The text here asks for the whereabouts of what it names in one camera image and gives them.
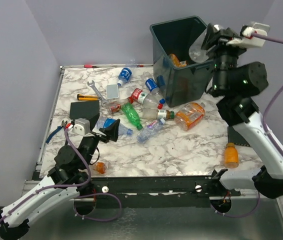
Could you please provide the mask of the blue label crushed bottle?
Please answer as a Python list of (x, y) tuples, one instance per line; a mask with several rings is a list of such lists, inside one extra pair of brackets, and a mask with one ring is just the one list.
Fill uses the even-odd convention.
[[(107, 118), (104, 116), (100, 116), (95, 127), (99, 130), (100, 128), (104, 129), (109, 127), (111, 124), (113, 124), (116, 120), (113, 118)], [(132, 136), (133, 130), (124, 126), (122, 123), (119, 124), (118, 129), (118, 135), (119, 136)]]

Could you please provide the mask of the clear jar bottle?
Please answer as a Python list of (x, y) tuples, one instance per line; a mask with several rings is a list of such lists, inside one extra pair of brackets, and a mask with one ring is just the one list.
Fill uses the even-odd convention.
[(209, 59), (207, 56), (207, 51), (202, 50), (202, 44), (204, 42), (204, 39), (206, 37), (207, 29), (205, 29), (193, 42), (193, 44), (189, 47), (188, 55), (192, 61), (194, 61), (197, 64), (204, 63)]

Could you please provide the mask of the crushed orange label bottle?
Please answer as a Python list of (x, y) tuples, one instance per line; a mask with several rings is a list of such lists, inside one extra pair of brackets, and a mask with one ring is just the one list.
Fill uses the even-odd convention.
[(169, 55), (169, 59), (172, 61), (173, 65), (177, 68), (184, 68), (188, 66), (188, 62), (186, 60), (179, 60), (179, 58), (173, 53)]

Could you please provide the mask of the red label water bottle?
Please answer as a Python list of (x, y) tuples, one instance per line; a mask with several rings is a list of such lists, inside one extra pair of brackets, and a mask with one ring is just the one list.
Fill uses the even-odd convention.
[(136, 88), (132, 92), (131, 97), (144, 108), (158, 109), (158, 105), (160, 104), (160, 102), (153, 95), (141, 90), (140, 88)]

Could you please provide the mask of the dark green plastic bin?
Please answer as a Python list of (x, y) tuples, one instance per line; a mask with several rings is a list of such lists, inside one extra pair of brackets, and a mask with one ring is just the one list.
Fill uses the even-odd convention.
[[(163, 93), (166, 104), (176, 107), (202, 97), (212, 78), (213, 60), (195, 63), (189, 48), (207, 28), (198, 16), (190, 16), (152, 24), (153, 76)], [(178, 68), (169, 58), (175, 54), (188, 66)]]

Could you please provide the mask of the red bottle cap near bin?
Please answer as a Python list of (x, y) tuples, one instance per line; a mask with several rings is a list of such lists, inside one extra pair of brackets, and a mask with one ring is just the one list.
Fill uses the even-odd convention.
[(157, 108), (158, 108), (158, 109), (162, 109), (162, 108), (163, 108), (163, 104), (160, 103), (160, 104), (157, 106)]

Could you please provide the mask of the pepsi bottle beside bin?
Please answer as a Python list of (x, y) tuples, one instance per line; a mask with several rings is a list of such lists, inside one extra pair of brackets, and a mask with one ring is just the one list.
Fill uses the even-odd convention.
[(164, 94), (162, 93), (160, 87), (157, 85), (157, 83), (155, 82), (155, 80), (153, 78), (148, 78), (145, 81), (145, 85), (148, 88), (148, 90), (150, 91), (150, 93), (152, 95), (159, 95), (159, 96), (163, 96)]

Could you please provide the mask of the green plastic bottle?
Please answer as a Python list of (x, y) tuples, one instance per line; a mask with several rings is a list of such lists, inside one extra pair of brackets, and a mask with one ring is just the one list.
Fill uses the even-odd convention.
[(139, 114), (136, 112), (135, 108), (130, 102), (123, 104), (121, 106), (121, 110), (124, 112), (128, 121), (132, 125), (134, 125), (137, 128), (137, 130), (140, 131), (143, 128)]

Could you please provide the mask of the yellow utility knife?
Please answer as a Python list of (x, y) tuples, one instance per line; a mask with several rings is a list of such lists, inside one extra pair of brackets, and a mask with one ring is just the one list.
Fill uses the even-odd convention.
[(79, 101), (99, 101), (100, 100), (98, 96), (82, 95), (82, 94), (77, 94), (76, 98)]

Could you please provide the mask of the white grey power bank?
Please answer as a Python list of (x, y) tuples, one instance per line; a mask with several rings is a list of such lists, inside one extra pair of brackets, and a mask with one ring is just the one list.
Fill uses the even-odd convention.
[(108, 100), (119, 98), (119, 86), (117, 84), (108, 84), (106, 86), (106, 97)]

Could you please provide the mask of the blue label bottle far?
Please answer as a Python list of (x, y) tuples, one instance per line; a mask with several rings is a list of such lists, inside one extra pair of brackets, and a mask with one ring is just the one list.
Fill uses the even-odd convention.
[(119, 87), (122, 87), (124, 84), (130, 81), (131, 76), (132, 76), (132, 70), (128, 67), (124, 67), (118, 75), (117, 85)]

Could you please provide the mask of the blue bottle cap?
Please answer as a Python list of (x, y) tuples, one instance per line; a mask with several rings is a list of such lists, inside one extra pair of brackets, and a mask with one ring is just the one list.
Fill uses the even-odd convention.
[(164, 104), (164, 103), (165, 103), (165, 100), (162, 98), (162, 99), (159, 100), (159, 102), (160, 102), (161, 104)]

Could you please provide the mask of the large orange label bottle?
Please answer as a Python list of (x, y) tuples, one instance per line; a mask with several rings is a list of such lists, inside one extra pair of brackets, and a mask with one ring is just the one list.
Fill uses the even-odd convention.
[(175, 114), (174, 121), (183, 131), (188, 131), (205, 116), (205, 107), (203, 102), (190, 102)]

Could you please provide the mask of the orange juice bottle right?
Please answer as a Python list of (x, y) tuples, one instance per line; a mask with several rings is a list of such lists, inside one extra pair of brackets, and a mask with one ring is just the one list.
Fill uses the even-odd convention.
[(224, 151), (224, 165), (226, 168), (234, 169), (239, 166), (239, 155), (235, 144), (229, 142)]

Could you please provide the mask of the blue handled pliers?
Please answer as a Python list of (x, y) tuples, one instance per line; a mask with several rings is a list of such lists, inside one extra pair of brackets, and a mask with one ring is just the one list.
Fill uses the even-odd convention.
[(62, 129), (64, 129), (66, 127), (66, 125), (68, 124), (67, 120), (63, 120), (61, 122), (61, 125), (59, 125), (54, 131), (52, 131), (48, 137), (46, 138), (45, 144), (49, 144), (49, 142), (52, 140), (52, 138)]

